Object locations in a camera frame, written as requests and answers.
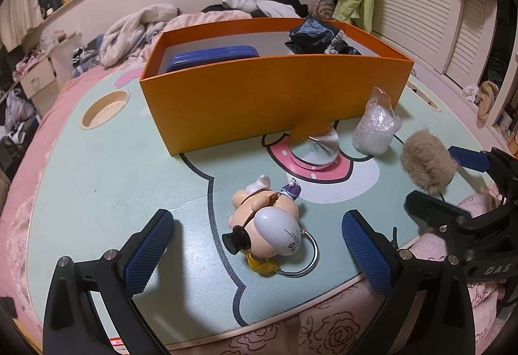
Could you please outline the beige fur pompom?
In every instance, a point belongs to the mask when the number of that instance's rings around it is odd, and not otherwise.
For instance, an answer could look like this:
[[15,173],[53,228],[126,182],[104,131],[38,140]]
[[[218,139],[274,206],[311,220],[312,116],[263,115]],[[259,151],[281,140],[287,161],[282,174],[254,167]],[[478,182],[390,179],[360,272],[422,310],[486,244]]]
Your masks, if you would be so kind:
[[433,196],[445,192],[458,167],[443,142],[428,130],[415,131],[407,138],[401,163],[412,182]]

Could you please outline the black lace fabric pouch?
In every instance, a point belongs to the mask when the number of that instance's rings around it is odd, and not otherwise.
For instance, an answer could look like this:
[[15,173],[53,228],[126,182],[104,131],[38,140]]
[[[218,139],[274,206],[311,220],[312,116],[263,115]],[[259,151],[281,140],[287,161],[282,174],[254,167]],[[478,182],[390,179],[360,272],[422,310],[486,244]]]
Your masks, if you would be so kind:
[[285,46],[293,54],[360,55],[342,29],[313,17],[290,30]]

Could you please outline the blue rectangular case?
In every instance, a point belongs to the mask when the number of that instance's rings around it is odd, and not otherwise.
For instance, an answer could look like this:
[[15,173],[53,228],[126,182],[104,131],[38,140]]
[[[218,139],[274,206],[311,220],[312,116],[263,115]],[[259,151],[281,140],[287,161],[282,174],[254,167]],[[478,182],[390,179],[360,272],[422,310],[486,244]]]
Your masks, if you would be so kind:
[[166,72],[169,73],[200,65],[210,65],[220,62],[259,57],[260,55],[257,50],[249,45],[225,46],[182,52],[169,60]]

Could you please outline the clear plastic bag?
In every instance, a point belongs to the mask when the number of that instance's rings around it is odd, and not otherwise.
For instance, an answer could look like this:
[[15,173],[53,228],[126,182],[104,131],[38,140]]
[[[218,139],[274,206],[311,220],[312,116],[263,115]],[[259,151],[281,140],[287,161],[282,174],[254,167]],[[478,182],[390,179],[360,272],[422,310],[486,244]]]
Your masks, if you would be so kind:
[[395,113],[390,97],[375,86],[355,126],[352,145],[364,155],[382,156],[401,127],[401,118]]

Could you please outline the white louvered closet door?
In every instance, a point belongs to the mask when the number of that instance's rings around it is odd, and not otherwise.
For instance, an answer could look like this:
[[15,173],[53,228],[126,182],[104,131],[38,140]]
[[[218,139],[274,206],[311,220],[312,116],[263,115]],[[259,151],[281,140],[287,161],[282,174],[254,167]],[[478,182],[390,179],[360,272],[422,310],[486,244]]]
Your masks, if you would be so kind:
[[467,87],[482,77],[496,18],[497,0],[375,0],[373,32]]

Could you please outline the clear glass ball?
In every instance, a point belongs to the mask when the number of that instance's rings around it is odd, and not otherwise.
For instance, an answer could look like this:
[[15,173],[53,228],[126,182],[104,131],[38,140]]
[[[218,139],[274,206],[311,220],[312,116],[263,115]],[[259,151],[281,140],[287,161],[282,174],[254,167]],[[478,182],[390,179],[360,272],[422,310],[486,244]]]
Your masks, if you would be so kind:
[[337,160],[340,138],[328,122],[307,122],[291,131],[288,148],[298,165],[308,169],[323,169]]

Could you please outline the white drawer cabinet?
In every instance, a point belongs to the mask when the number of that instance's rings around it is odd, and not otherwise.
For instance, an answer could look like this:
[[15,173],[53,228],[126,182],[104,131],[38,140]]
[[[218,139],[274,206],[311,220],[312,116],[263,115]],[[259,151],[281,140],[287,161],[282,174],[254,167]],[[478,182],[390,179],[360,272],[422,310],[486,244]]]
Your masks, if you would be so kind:
[[82,33],[71,36],[45,53],[21,77],[20,84],[40,117],[55,104],[64,85],[72,79],[74,50],[83,45]]

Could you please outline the pile of clothes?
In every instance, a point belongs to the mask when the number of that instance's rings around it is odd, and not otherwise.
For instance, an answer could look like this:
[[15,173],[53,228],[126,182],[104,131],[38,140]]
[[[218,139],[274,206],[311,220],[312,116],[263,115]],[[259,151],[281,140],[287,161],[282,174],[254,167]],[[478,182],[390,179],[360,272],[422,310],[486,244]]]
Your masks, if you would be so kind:
[[223,0],[220,4],[212,4],[203,9],[204,13],[212,11],[238,10],[257,17],[306,18],[309,9],[300,0]]

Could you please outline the orange cardboard box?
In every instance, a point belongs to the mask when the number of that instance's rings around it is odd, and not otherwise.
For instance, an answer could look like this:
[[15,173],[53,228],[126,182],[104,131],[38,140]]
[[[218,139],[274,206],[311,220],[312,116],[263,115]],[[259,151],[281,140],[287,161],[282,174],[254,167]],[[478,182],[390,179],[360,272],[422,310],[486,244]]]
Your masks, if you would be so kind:
[[[347,23],[336,23],[356,55],[291,54],[295,18],[203,23],[160,35],[140,78],[170,154],[287,131],[306,120],[361,116],[374,87],[398,103],[413,60]],[[168,72],[169,60],[195,48],[249,44],[252,59]]]

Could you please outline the cartoon figure keychain toy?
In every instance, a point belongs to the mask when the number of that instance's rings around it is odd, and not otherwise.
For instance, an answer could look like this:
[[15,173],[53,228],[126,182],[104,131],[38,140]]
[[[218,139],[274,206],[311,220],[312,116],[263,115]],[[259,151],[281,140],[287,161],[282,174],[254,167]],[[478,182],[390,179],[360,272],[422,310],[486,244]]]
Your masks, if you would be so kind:
[[[281,189],[271,188],[270,177],[262,174],[232,196],[234,212],[228,219],[231,229],[221,236],[225,249],[242,253],[248,267],[261,276],[280,275],[301,278],[317,266],[320,249],[312,234],[301,228],[296,203],[301,187],[290,179]],[[312,245],[313,255],[307,266],[296,272],[282,269],[275,257],[289,257],[298,252],[303,241]]]

